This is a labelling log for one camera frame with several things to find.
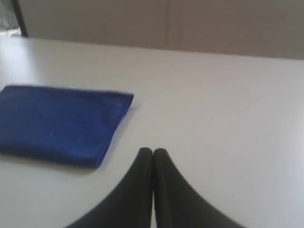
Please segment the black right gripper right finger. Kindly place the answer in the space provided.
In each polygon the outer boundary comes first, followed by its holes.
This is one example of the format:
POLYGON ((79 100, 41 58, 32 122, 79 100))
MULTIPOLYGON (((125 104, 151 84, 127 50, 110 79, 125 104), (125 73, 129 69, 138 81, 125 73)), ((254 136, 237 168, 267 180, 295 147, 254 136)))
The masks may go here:
POLYGON ((153 153, 154 208, 158 228, 241 228, 204 200, 181 175, 168 152, 153 153))

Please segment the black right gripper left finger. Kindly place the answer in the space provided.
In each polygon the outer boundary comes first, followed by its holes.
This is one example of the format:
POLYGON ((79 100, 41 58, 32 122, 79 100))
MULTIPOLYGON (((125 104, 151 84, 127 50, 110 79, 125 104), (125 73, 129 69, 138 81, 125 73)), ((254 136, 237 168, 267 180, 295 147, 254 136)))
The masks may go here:
POLYGON ((149 228, 152 216, 153 153, 141 148, 119 184, 69 228, 149 228))

